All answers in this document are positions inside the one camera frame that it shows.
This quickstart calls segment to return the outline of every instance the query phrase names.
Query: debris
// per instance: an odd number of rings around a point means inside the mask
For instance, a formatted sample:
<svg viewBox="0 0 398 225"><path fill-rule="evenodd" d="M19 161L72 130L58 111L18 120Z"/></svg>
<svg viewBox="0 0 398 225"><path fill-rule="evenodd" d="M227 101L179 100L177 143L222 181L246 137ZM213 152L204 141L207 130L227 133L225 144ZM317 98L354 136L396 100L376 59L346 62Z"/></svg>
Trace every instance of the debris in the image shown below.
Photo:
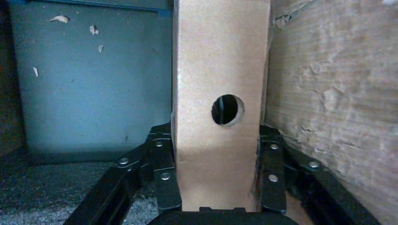
<svg viewBox="0 0 398 225"><path fill-rule="evenodd" d="M103 45L99 45L98 46L98 52L102 52L102 49L104 49L104 46Z"/></svg>
<svg viewBox="0 0 398 225"><path fill-rule="evenodd" d="M49 22L53 22L53 21L61 21L61 22L67 23L69 21L69 18L67 18L64 15L59 15L59 16L56 16L53 19L49 20Z"/></svg>
<svg viewBox="0 0 398 225"><path fill-rule="evenodd" d="M96 35L96 34L98 34L100 31L97 30L97 27L96 27L95 25L92 25L92 26L90 26L90 32L91 32L93 35Z"/></svg>
<svg viewBox="0 0 398 225"><path fill-rule="evenodd" d="M38 77L38 70L36 67L33 67L33 71L35 71L35 75L36 75L36 77Z"/></svg>
<svg viewBox="0 0 398 225"><path fill-rule="evenodd" d="M276 26L281 29L282 27L286 26L287 22L289 22L290 20L291 20L291 16L284 15L284 16L277 18L274 21L274 24L276 24Z"/></svg>

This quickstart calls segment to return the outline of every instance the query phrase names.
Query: cardboard panel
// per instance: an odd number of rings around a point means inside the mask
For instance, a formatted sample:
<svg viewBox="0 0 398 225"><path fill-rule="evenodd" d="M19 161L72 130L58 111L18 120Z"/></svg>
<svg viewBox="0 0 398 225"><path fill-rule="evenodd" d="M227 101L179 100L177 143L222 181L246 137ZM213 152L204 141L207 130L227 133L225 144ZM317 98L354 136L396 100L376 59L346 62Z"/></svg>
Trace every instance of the cardboard panel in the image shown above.
<svg viewBox="0 0 398 225"><path fill-rule="evenodd" d="M253 211L269 1L181 0L174 16L174 142L183 210ZM232 126L222 127L211 111L226 94L244 106Z"/></svg>
<svg viewBox="0 0 398 225"><path fill-rule="evenodd" d="M380 222L398 224L398 7L298 3L273 5L284 21L270 47L265 122L333 169Z"/></svg>

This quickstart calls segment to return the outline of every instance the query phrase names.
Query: circular hole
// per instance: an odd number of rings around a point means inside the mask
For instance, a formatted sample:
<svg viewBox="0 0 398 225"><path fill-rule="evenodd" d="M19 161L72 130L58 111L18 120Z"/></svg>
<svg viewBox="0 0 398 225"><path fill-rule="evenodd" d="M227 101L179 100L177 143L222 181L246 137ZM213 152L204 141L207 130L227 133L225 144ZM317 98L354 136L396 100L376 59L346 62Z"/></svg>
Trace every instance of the circular hole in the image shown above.
<svg viewBox="0 0 398 225"><path fill-rule="evenodd" d="M242 118L244 112L243 101L235 95L219 97L212 107L212 117L216 124L229 127Z"/></svg>

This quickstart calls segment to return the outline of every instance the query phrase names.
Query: gray carpet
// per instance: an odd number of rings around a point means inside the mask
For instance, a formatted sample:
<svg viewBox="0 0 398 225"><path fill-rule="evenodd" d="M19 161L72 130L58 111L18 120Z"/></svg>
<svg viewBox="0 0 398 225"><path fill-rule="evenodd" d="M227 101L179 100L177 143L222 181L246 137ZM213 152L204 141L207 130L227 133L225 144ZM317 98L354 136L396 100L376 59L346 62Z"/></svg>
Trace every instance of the gray carpet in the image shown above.
<svg viewBox="0 0 398 225"><path fill-rule="evenodd" d="M0 225L62 224L112 163L33 166L0 181ZM158 215L154 185L135 196L125 225Z"/></svg>

